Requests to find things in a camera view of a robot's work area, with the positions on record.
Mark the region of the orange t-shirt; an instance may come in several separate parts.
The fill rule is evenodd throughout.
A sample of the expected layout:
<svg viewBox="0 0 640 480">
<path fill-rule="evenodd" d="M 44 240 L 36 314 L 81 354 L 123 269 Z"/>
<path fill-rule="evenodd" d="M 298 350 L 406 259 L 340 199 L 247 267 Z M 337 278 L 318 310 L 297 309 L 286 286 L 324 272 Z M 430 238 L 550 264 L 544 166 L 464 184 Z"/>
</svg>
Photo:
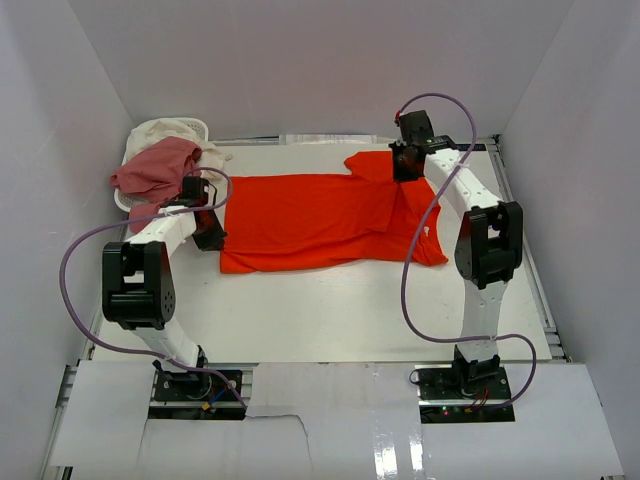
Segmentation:
<svg viewBox="0 0 640 480">
<path fill-rule="evenodd" d="M 393 180 L 388 151 L 359 152 L 345 174 L 235 176 L 225 209 L 223 274 L 328 268 L 358 260 L 447 263 L 440 208 L 423 178 Z"/>
</svg>

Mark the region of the pink t-shirt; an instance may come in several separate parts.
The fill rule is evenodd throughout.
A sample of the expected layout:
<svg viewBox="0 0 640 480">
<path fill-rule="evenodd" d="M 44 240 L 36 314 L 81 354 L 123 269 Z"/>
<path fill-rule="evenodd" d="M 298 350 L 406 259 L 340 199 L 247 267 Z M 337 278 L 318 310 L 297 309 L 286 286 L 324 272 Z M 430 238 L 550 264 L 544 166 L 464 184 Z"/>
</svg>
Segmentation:
<svg viewBox="0 0 640 480">
<path fill-rule="evenodd" d="M 139 154 L 110 176 L 110 185 L 123 194 L 143 200 L 131 208 L 130 219 L 158 212 L 160 205 L 181 191 L 185 173 L 196 167 L 202 154 L 194 142 L 167 137 Z"/>
</svg>

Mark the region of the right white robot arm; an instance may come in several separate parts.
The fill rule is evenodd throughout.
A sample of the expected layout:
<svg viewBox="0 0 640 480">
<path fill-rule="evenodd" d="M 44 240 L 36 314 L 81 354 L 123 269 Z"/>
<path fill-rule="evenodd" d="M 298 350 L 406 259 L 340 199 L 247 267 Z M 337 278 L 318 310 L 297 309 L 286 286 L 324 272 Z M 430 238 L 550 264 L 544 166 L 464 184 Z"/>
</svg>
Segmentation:
<svg viewBox="0 0 640 480">
<path fill-rule="evenodd" d="M 523 210 L 515 201 L 499 199 L 466 170 L 468 152 L 458 160 L 435 159 L 438 151 L 455 144 L 435 134 L 426 111 L 401 108 L 395 124 L 400 138 L 389 145 L 394 180 L 417 181 L 427 167 L 433 168 L 438 190 L 426 212 L 434 213 L 441 198 L 447 198 L 460 218 L 454 263 L 464 282 L 463 323 L 459 336 L 445 342 L 454 348 L 452 388 L 472 399 L 499 374 L 499 317 L 508 283 L 522 263 Z"/>
</svg>

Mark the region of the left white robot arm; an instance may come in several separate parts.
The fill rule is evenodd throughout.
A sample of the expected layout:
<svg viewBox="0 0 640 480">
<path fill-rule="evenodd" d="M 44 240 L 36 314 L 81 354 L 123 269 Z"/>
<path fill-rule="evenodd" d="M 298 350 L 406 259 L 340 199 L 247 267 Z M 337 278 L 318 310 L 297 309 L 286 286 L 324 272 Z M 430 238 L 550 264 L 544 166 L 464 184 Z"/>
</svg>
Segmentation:
<svg viewBox="0 0 640 480">
<path fill-rule="evenodd" d="M 217 189 L 187 177 L 177 196 L 161 204 L 164 217 L 150 221 L 126 242 L 110 242 L 102 253 L 102 310 L 105 319 L 132 332 L 160 354 L 155 362 L 168 385 L 190 399 L 212 389 L 206 355 L 174 318 L 177 298 L 170 257 L 193 239 L 204 252 L 223 249 L 226 233 L 209 205 Z M 169 363 L 187 365 L 177 372 Z"/>
</svg>

